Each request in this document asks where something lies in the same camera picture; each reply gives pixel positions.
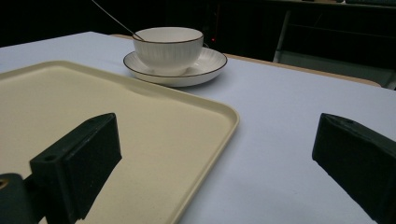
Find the spoon handle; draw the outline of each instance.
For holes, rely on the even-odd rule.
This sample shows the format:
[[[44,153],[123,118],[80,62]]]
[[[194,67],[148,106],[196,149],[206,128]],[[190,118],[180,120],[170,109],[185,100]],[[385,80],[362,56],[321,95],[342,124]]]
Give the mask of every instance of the spoon handle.
[[[144,40],[142,37],[140,37],[139,35],[135,34],[134,32],[132,32],[130,29],[128,29],[126,26],[124,26],[122,23],[120,23],[119,21],[117,21],[116,18],[114,18],[112,15],[110,15],[110,13],[108,13],[107,11],[105,11],[104,8],[102,8],[101,6],[99,6],[99,4],[97,4],[95,1],[93,1],[100,9],[102,9],[109,17],[111,17],[111,19],[113,19],[114,21],[116,21],[119,25],[121,25],[123,28],[125,28],[127,31],[129,31],[132,34],[132,37],[134,38],[135,36],[137,36],[140,40]]]

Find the white tablecloth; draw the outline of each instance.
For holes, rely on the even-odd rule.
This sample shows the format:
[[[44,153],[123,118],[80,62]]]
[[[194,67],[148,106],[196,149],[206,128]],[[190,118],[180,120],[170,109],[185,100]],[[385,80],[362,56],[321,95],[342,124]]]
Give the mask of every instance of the white tablecloth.
[[[133,50],[128,39],[69,35],[0,48],[0,72],[67,60],[132,77],[122,59]],[[241,117],[181,223],[374,223],[311,153],[321,113],[396,140],[396,91],[235,59],[217,78],[179,90]]]

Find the white bowl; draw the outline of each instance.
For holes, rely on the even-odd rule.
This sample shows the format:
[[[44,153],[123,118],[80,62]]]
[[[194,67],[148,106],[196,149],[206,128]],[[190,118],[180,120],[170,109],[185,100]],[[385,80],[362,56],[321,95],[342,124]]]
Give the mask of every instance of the white bowl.
[[[179,76],[200,56],[202,32],[184,27],[157,27],[136,32],[134,49],[140,61],[158,76]]]

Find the saucer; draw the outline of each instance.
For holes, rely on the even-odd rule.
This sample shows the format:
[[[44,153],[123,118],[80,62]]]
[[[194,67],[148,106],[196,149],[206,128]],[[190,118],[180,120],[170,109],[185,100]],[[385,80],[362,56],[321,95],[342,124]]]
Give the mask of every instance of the saucer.
[[[218,76],[227,63],[227,57],[213,49],[202,48],[197,61],[184,74],[177,77],[154,75],[154,71],[140,61],[136,52],[127,54],[123,62],[139,79],[167,87],[186,87],[207,82]]]

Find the beige plastic tray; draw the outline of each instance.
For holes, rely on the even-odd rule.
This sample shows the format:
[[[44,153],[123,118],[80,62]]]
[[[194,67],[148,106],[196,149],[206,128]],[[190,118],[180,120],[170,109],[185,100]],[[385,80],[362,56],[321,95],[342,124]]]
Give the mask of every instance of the beige plastic tray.
[[[122,160],[84,223],[177,222],[239,122],[229,106],[181,91],[40,63],[0,74],[0,174],[27,177],[35,155],[109,112],[117,115]]]

